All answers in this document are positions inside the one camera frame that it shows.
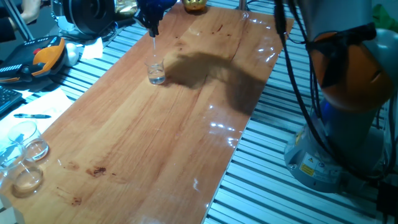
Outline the person hand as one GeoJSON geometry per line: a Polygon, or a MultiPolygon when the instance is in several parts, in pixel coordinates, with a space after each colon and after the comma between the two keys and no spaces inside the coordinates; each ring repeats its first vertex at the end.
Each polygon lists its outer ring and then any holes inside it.
{"type": "Polygon", "coordinates": [[[26,24],[36,20],[40,14],[41,0],[22,0],[22,19],[26,24]]]}

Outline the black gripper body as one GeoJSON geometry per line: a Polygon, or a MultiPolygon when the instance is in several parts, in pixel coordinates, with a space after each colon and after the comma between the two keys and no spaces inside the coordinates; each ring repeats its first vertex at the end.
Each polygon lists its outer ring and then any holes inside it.
{"type": "Polygon", "coordinates": [[[142,25],[157,25],[164,15],[161,0],[137,0],[136,19],[142,25]]]}

